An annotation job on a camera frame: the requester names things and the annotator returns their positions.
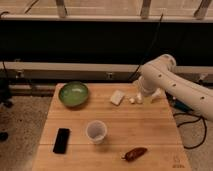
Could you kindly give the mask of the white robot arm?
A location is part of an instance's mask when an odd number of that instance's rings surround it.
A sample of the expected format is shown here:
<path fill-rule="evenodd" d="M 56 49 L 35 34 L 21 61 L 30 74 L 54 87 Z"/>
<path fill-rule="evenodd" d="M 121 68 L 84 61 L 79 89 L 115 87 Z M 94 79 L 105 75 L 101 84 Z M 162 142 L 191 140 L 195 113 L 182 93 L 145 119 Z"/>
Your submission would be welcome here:
<path fill-rule="evenodd" d="M 213 90 L 177 76 L 173 73 L 175 67 L 176 60 L 169 54 L 146 62 L 140 67 L 140 77 L 137 79 L 139 92 L 147 97 L 161 88 L 213 121 Z"/>

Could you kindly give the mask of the translucent soft gripper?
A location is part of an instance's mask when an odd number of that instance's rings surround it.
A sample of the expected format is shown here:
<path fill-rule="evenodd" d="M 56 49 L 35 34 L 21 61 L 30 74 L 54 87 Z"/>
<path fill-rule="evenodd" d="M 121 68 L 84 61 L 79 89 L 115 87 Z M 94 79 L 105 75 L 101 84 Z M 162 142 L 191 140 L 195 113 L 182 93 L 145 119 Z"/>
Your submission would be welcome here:
<path fill-rule="evenodd" d="M 142 94 L 143 97 L 150 96 L 149 92 L 142 86 L 140 79 L 135 80 L 134 83 L 136 84 L 138 91 Z"/>

